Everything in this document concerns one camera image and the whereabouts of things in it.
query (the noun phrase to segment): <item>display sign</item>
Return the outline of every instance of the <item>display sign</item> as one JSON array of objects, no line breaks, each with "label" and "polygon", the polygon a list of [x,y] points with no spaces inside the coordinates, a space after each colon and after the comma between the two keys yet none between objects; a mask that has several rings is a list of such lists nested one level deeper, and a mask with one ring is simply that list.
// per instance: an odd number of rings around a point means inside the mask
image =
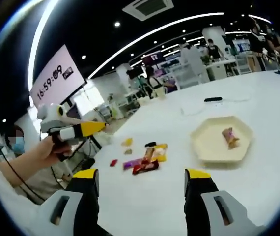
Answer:
[{"label": "display sign", "polygon": [[37,77],[30,96],[36,107],[60,104],[83,83],[84,79],[64,45]]},{"label": "display sign", "polygon": [[152,65],[156,65],[161,62],[164,62],[165,58],[163,57],[161,52],[158,52],[156,54],[151,54],[151,55],[148,55],[148,56],[142,58],[142,61],[145,65],[152,66]]}]

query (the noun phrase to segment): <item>hand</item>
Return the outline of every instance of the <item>hand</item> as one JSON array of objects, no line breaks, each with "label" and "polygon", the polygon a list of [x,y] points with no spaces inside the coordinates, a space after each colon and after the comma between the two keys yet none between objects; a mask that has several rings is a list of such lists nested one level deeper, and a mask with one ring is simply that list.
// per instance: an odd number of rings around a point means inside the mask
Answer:
[{"label": "hand", "polygon": [[274,54],[278,57],[280,56],[279,52],[277,50],[274,50]]},{"label": "hand", "polygon": [[72,150],[71,146],[65,143],[64,146],[61,146],[58,149],[53,150],[53,139],[51,136],[47,136],[45,139],[39,142],[35,147],[34,158],[39,161],[42,168],[50,167],[59,162],[57,154],[63,154],[64,156],[71,156]]},{"label": "hand", "polygon": [[69,174],[69,175],[63,174],[62,177],[61,177],[61,179],[62,179],[63,181],[65,181],[65,182],[70,182],[71,179],[72,179],[72,176],[71,176],[70,174]]},{"label": "hand", "polygon": [[264,55],[268,55],[268,50],[265,49],[265,48],[263,48],[262,53],[263,53]]}]

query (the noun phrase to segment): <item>air conditioner vent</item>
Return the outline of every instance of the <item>air conditioner vent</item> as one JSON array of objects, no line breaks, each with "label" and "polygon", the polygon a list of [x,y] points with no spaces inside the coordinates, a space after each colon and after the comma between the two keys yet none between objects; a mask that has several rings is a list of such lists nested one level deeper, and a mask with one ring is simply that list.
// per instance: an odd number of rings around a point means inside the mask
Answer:
[{"label": "air conditioner vent", "polygon": [[173,7],[172,0],[137,0],[122,10],[141,21],[145,21]]}]

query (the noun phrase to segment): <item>purple wrapper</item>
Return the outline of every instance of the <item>purple wrapper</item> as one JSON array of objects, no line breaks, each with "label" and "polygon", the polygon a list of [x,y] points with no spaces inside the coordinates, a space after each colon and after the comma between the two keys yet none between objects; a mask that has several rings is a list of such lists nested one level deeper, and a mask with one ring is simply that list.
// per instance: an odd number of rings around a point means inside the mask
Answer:
[{"label": "purple wrapper", "polygon": [[137,159],[137,160],[132,160],[132,161],[127,161],[125,163],[122,164],[122,167],[124,170],[127,170],[127,169],[130,169],[130,168],[133,168],[134,166],[136,165],[140,165],[141,162],[142,162],[142,158],[140,159]]}]

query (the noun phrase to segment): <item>window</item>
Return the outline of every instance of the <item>window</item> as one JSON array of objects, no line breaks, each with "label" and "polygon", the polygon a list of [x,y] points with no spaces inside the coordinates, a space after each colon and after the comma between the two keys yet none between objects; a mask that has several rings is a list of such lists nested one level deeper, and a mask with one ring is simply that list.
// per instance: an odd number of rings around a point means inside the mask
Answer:
[{"label": "window", "polygon": [[80,89],[73,96],[73,101],[77,104],[81,116],[84,116],[95,107],[104,103],[104,100],[93,81],[89,81],[84,88]]}]

